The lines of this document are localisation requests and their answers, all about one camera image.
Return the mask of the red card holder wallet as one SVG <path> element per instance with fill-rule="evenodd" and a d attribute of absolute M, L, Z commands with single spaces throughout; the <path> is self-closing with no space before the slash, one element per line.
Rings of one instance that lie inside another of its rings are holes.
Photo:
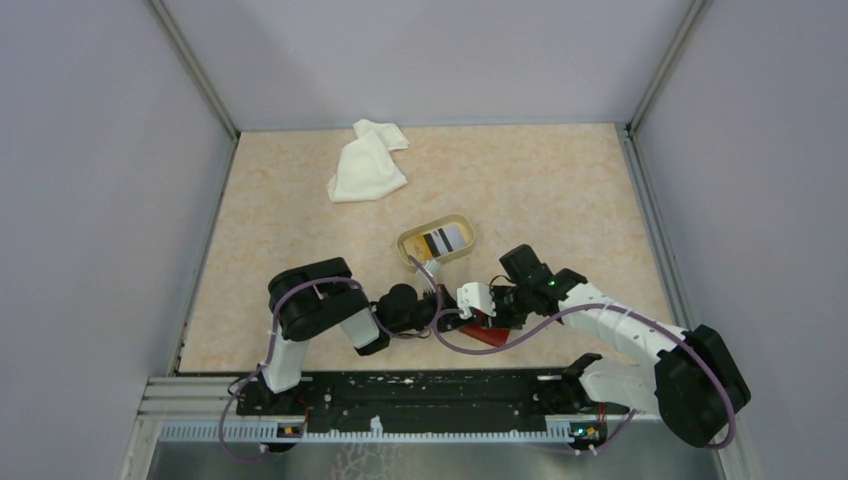
<path fill-rule="evenodd" d="M 480 324 L 461 327 L 460 331 L 463 334 L 492 347 L 504 346 L 510 336 L 509 329 L 486 328 Z"/>

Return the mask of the gold VIP card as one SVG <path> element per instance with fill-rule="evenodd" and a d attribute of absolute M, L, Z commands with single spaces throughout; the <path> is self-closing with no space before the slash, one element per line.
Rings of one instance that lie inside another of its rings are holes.
<path fill-rule="evenodd" d="M 418 262 L 425 262 L 433 257 L 424 235 L 415 235 L 406 238 L 403 242 L 404 249 L 409 256 Z"/>

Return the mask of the beige oval tray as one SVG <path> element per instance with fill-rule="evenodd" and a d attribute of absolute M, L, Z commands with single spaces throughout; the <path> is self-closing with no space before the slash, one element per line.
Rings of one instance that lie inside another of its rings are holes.
<path fill-rule="evenodd" d="M 468 241 L 468 245 L 465 248 L 458 250 L 456 252 L 450 253 L 448 255 L 445 255 L 445 256 L 442 256 L 442 257 L 439 257 L 439 258 L 433 258 L 432 257 L 431 259 L 436 259 L 440 263 L 444 264 L 446 262 L 450 262 L 450 261 L 453 261 L 453 260 L 456 260 L 458 258 L 461 258 L 463 256 L 468 255 L 474 248 L 474 244 L 475 244 L 476 238 L 477 238 L 476 231 L 475 231 L 472 223 L 470 222 L 470 220 L 466 216 L 461 215 L 461 214 L 449 214 L 449 215 L 443 216 L 441 218 L 438 218 L 436 220 L 424 223 L 422 225 L 413 227 L 411 229 L 408 229 L 408 230 L 402 232 L 396 240 L 396 248 L 397 248 L 397 251 L 398 251 L 398 254 L 399 254 L 401 261 L 406 266 L 408 266 L 409 268 L 412 268 L 413 262 L 411 261 L 411 259 L 416 260 L 412 256 L 409 256 L 406 253 L 406 250 L 404 249 L 403 242 L 406 238 L 409 238 L 409 237 L 415 236 L 415 235 L 423 235 L 424 233 L 430 232 L 432 230 L 435 230 L 439 227 L 442 227 L 442 226 L 450 224 L 450 223 L 458 223 L 460 225 L 461 229 L 463 230 L 463 234 L 464 234 L 466 240 Z"/>

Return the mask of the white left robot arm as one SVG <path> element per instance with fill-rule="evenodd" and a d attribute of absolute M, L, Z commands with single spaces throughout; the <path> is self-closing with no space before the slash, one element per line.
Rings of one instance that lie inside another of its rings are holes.
<path fill-rule="evenodd" d="M 297 406 L 309 342 L 327 330 L 341 327 L 357 354 L 368 356 L 393 338 L 419 338 L 475 322 L 457 312 L 458 302 L 442 284 L 420 294 L 400 283 L 371 301 L 341 257 L 283 271 L 270 280 L 268 293 L 274 325 L 260 399 L 277 414 Z"/>

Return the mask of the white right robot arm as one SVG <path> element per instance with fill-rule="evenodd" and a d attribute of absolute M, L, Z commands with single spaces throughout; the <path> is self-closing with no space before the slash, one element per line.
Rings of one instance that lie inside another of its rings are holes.
<path fill-rule="evenodd" d="M 464 310 L 487 327 L 516 329 L 531 314 L 581 330 L 629 357 L 586 356 L 563 398 L 576 412 L 614 403 L 660 417 L 685 443 L 719 450 L 736 437 L 751 391 L 722 336 L 707 325 L 659 323 L 615 301 L 571 269 L 554 272 L 522 244 L 500 259 L 508 284 L 468 285 Z"/>

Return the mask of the silver magnetic stripe card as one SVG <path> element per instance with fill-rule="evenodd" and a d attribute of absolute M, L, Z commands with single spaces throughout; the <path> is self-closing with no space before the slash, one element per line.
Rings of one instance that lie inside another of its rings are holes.
<path fill-rule="evenodd" d="M 439 258 L 468 245 L 458 223 L 450 223 L 423 234 L 425 245 L 433 258 Z"/>

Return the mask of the white crumpled cloth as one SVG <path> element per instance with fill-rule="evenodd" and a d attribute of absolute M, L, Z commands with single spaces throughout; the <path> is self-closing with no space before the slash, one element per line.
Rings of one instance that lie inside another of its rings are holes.
<path fill-rule="evenodd" d="M 345 145 L 336 171 L 326 185 L 332 203 L 380 200 L 408 180 L 391 153 L 405 150 L 409 140 L 394 123 L 361 119 L 353 124 L 356 139 Z"/>

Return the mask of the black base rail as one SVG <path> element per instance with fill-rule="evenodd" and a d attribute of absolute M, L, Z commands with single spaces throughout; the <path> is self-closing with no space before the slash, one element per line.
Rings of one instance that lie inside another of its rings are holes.
<path fill-rule="evenodd" d="M 557 415 L 625 414 L 588 398 L 567 368 L 315 371 L 274 394 L 263 378 L 231 383 L 238 415 L 306 419 L 309 433 L 541 432 Z"/>

